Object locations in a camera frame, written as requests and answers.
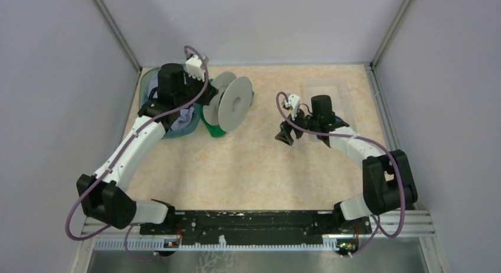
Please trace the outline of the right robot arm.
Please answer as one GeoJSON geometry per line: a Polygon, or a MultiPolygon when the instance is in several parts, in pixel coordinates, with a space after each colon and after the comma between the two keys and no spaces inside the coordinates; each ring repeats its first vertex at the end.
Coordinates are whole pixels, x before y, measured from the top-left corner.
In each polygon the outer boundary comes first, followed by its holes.
{"type": "Polygon", "coordinates": [[[301,110],[301,98],[278,92],[275,104],[284,121],[276,139],[292,145],[304,134],[314,135],[329,148],[342,152],[362,171],[362,192],[334,205],[333,226],[340,233],[349,232],[356,220],[377,219],[393,210],[400,211],[394,233],[397,237],[404,225],[405,211],[418,200],[418,192],[406,153],[388,150],[377,141],[359,135],[349,123],[337,116],[331,97],[318,95],[311,99],[306,111],[301,110]]]}

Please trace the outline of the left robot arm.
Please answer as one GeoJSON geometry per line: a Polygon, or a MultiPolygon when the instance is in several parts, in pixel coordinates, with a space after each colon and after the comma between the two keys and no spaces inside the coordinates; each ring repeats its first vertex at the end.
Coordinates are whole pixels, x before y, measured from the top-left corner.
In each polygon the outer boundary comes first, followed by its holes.
{"type": "Polygon", "coordinates": [[[156,200],[134,201],[127,189],[142,161],[181,111],[194,103],[208,103],[217,91],[209,83],[206,64],[193,59],[185,65],[163,65],[157,80],[129,134],[92,175],[80,176],[77,191],[87,217],[117,229],[152,223],[161,233],[169,234],[177,226],[176,216],[169,213],[172,206],[156,200]]]}

